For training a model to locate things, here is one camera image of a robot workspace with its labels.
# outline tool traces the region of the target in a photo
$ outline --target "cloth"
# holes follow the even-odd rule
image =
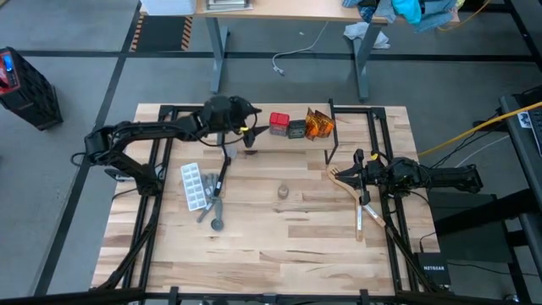
[[[379,6],[374,11],[374,15],[386,18],[389,23],[394,23],[395,19],[397,19],[391,0],[380,0]]]
[[[343,0],[342,6],[345,8],[357,6],[357,10],[365,22],[371,22],[374,11],[376,11],[376,1],[374,0]]]
[[[345,27],[344,35],[350,40],[354,40],[356,38],[363,39],[365,38],[365,33],[367,32],[368,27],[369,24],[367,22],[358,22],[354,25],[347,25]],[[376,42],[374,42],[373,47],[378,49],[389,49],[391,47],[388,43],[389,41],[390,39],[381,31],[376,37]]]
[[[403,15],[411,25],[417,25],[422,20],[422,8],[418,0],[392,0],[393,8]]]
[[[456,0],[425,0],[425,14],[414,29],[417,33],[445,25],[453,19]]]

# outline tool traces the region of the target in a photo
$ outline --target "white cable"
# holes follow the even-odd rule
[[[496,141],[493,141],[493,142],[491,142],[490,144],[487,144],[486,146],[480,148],[480,149],[477,150],[476,152],[473,152],[473,153],[469,154],[469,155],[468,155],[466,158],[464,158],[458,165],[456,165],[456,168],[460,167],[462,164],[464,164],[465,162],[467,162],[467,160],[469,160],[472,156],[474,156],[474,155],[477,154],[477,153],[480,153],[480,152],[483,151],[485,148],[490,147],[491,145],[496,144],[496,143],[498,143],[498,142],[500,142],[500,141],[502,141],[502,140],[504,140],[504,139],[507,139],[507,138],[509,138],[509,137],[510,137],[510,136],[503,136],[501,139],[496,140]]]
[[[324,33],[324,30],[325,30],[325,28],[328,26],[328,23],[329,23],[329,21],[326,21],[326,22],[325,22],[325,25],[324,25],[324,27],[322,28],[322,30],[320,31],[320,34],[318,34],[318,37],[316,37],[316,40],[314,41],[314,43],[313,43],[310,47],[305,47],[305,48],[303,48],[303,49],[295,50],[295,51],[291,51],[291,52],[276,53],[276,54],[273,56],[273,59],[271,59],[271,62],[273,63],[273,70],[274,70],[275,72],[278,72],[278,73],[281,74],[282,76],[284,76],[284,75],[285,75],[285,71],[282,70],[281,68],[279,68],[279,66],[274,62],[274,60],[275,60],[277,57],[280,57],[280,56],[291,55],[291,54],[295,54],[295,53],[299,53],[299,52],[310,51],[314,46],[316,46],[316,43],[320,40],[320,36],[322,35],[322,33]]]

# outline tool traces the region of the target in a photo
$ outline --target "small black box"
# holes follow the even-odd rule
[[[11,47],[0,49],[0,103],[38,130],[62,122],[54,87]]]
[[[290,121],[288,124],[288,138],[301,139],[303,137],[305,137],[305,120],[297,119]]]
[[[450,284],[450,274],[448,273],[448,263],[442,258],[440,253],[415,253],[423,272],[428,275],[435,284],[439,286]]]

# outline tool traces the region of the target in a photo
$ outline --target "black mat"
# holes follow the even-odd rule
[[[437,191],[429,193],[434,221],[486,204],[492,200],[491,195]],[[494,263],[509,263],[512,261],[501,222],[439,236],[439,245],[440,252],[446,259]]]
[[[178,52],[190,46],[192,17],[140,16],[131,52]]]

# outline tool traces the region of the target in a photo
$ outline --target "wooden table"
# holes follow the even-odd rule
[[[254,19],[302,19],[302,20],[322,20],[322,21],[345,21],[359,22],[361,16],[354,8],[344,8],[341,0],[251,0],[253,9],[244,11],[208,13],[206,11],[206,0],[197,0],[196,17],[204,17],[207,22],[207,30],[211,39],[213,48],[213,78],[211,80],[211,92],[218,93],[220,80],[222,77],[222,67],[224,65],[224,52],[229,31],[226,26],[218,25],[218,18],[254,18]],[[141,6],[140,12],[147,14],[147,10]],[[453,19],[451,25],[459,23],[457,11],[452,12]],[[383,26],[388,25],[384,17],[373,16],[363,40],[355,39],[354,63],[357,77],[357,90],[360,101],[368,99],[368,74],[366,62],[373,50],[376,38]]]
[[[155,121],[159,107],[140,104],[135,120]],[[386,107],[386,112],[395,155],[416,158],[406,108]],[[336,122],[340,145],[332,164],[346,169],[352,166],[357,148],[371,149],[367,116],[337,114]],[[150,148],[150,141],[133,142],[127,153],[145,163]],[[356,295],[359,289],[368,289],[371,295],[394,294],[383,229],[364,214],[365,238],[356,241],[353,200],[327,178],[321,150],[252,156],[241,152],[226,175],[225,227],[219,233],[210,228],[214,212],[197,224],[199,212],[187,210],[179,167],[192,162],[198,162],[203,173],[218,173],[223,157],[218,148],[174,141],[148,291],[167,292],[178,286],[180,292],[204,293]],[[277,197],[281,183],[290,188],[285,200]],[[119,183],[116,192],[133,187],[129,182]],[[378,192],[373,187],[369,190],[370,205],[381,214]],[[114,200],[94,286],[105,281],[128,252],[139,199],[132,192]],[[418,251],[420,237],[434,232],[431,212],[416,196],[404,198],[404,208],[412,250]],[[424,238],[423,246],[427,252],[439,251],[435,235]],[[407,288],[400,254],[398,261]],[[140,273],[141,258],[135,265],[135,275]]]

